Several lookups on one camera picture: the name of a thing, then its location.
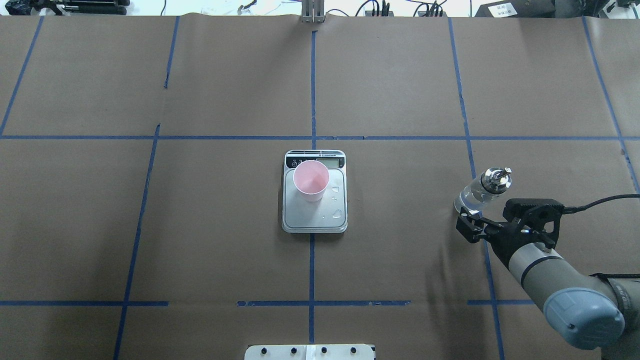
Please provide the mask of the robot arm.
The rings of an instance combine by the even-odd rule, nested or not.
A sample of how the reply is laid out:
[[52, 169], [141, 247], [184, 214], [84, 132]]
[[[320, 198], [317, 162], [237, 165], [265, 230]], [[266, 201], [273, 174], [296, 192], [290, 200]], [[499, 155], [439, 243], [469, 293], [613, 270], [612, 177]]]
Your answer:
[[543, 204], [509, 221], [462, 207], [455, 224], [470, 243], [485, 240], [547, 323], [567, 344], [602, 360], [637, 360], [639, 275], [577, 271], [555, 249], [562, 210]]

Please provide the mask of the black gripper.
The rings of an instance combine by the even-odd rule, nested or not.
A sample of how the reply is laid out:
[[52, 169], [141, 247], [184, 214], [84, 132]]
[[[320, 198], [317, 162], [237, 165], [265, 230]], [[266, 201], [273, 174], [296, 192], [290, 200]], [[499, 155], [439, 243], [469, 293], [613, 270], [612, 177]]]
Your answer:
[[486, 240], [494, 255], [507, 269], [509, 269], [510, 260], [516, 251], [527, 244], [539, 242], [536, 234], [522, 232], [515, 225], [492, 225], [488, 224], [488, 221], [480, 212], [472, 213], [469, 208], [461, 207], [457, 215], [455, 230], [469, 244]]

